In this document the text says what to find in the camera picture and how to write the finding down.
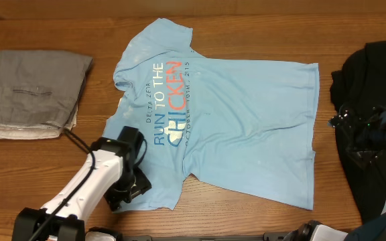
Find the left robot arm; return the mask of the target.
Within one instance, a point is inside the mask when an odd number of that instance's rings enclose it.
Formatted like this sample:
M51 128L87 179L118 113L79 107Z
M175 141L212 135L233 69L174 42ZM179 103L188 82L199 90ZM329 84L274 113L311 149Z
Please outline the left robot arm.
M24 208L16 217L12 240L122 240L123 235L105 228L86 229L99 201L104 198L112 211L151 189L139 166L147 142L136 128L123 127L116 139L101 137L92 145L69 130L66 136L87 152L84 165L62 191L40 209Z

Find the light blue printed t-shirt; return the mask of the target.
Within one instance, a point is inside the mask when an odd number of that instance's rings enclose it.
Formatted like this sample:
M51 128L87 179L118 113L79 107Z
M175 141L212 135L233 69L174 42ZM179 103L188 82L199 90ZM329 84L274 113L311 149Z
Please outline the light blue printed t-shirt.
M157 19L127 45L113 80L123 91L103 135L125 126L147 142L151 189L123 211L172 209L184 180L311 210L317 64L205 58L192 29Z

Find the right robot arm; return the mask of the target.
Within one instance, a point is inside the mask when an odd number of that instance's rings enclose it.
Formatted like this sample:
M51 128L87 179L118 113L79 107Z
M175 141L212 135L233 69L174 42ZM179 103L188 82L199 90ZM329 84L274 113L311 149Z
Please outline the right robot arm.
M377 106L366 123L354 129L340 116L336 144L348 184L363 221L351 232L335 230L315 220L284 237L293 240L386 240L386 106Z

